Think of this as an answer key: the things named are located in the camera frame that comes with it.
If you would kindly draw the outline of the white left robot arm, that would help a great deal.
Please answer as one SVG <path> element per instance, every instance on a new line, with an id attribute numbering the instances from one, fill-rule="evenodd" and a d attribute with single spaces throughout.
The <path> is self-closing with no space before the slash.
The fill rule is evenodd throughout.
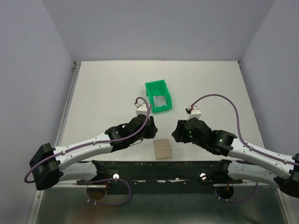
<path id="1" fill-rule="evenodd" d="M 126 149 L 139 140 L 154 138 L 156 133 L 153 116 L 139 114 L 128 123 L 113 126 L 89 140 L 64 147 L 43 144 L 29 162 L 32 182 L 37 190 L 49 189 L 68 180 L 66 169 L 71 165 L 96 155 Z"/>

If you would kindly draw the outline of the green plastic bin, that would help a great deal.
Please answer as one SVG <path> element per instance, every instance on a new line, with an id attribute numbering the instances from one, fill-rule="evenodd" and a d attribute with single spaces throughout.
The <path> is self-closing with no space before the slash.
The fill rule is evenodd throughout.
<path id="1" fill-rule="evenodd" d="M 172 99 L 164 79 L 145 83 L 146 95 L 152 105 L 152 112 L 159 113 L 172 109 Z"/>

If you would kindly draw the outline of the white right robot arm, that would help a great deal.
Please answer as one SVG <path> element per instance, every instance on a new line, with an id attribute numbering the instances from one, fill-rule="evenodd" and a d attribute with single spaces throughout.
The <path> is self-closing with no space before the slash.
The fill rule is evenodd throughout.
<path id="1" fill-rule="evenodd" d="M 249 180 L 266 183 L 283 193 L 299 196 L 299 156 L 276 154 L 242 141 L 233 133 L 212 130 L 197 118 L 179 120 L 171 134 L 176 142 L 192 143 L 208 152 L 240 159 L 241 162 L 221 160 L 215 178 L 221 183 L 231 180 Z"/>

